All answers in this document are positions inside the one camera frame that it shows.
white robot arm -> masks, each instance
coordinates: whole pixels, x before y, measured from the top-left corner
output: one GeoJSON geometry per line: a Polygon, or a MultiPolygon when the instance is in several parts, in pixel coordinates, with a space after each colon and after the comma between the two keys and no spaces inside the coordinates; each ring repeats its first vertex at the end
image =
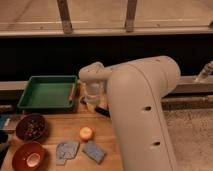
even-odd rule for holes
{"type": "Polygon", "coordinates": [[[167,56],[104,68],[84,67],[79,78],[91,98],[107,81],[107,98],[125,171],[177,171],[161,98],[179,82],[177,63],[167,56]]]}

floor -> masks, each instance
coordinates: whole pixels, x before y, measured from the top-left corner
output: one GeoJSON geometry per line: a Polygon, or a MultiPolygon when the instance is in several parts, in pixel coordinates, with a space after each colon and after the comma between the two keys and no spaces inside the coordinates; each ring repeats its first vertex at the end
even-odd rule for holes
{"type": "MultiPolygon", "coordinates": [[[[74,28],[123,28],[127,0],[70,0],[74,28]]],[[[211,0],[138,0],[135,27],[207,26],[211,0]]],[[[57,1],[0,1],[0,30],[61,29],[57,1]]]]}
{"type": "Polygon", "coordinates": [[[213,109],[166,113],[180,171],[212,171],[213,109]]]}

copper bowl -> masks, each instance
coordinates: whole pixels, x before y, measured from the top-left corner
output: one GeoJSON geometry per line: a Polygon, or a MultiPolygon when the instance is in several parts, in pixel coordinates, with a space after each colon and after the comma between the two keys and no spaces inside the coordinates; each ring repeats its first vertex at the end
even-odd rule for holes
{"type": "Polygon", "coordinates": [[[45,150],[36,141],[26,142],[19,147],[12,159],[12,166],[15,171],[34,171],[44,160],[45,150]]]}

plastic tray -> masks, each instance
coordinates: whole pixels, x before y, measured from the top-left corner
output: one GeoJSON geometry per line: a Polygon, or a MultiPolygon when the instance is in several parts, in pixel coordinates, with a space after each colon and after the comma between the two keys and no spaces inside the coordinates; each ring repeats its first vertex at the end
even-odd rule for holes
{"type": "Polygon", "coordinates": [[[19,109],[72,109],[77,76],[32,76],[24,90],[19,109]]]}

dark bowl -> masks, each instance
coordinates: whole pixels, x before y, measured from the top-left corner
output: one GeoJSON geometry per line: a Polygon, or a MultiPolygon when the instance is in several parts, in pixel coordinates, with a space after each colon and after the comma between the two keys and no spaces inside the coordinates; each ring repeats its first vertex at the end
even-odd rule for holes
{"type": "Polygon", "coordinates": [[[16,126],[16,136],[23,140],[23,141],[29,141],[29,140],[36,140],[38,138],[40,138],[44,132],[46,131],[46,121],[45,118],[40,115],[40,114],[30,114],[26,117],[24,117],[16,126]],[[26,136],[26,132],[29,129],[29,123],[35,121],[36,123],[39,123],[42,125],[42,129],[40,131],[37,131],[37,134],[34,135],[33,137],[29,138],[26,136]]]}

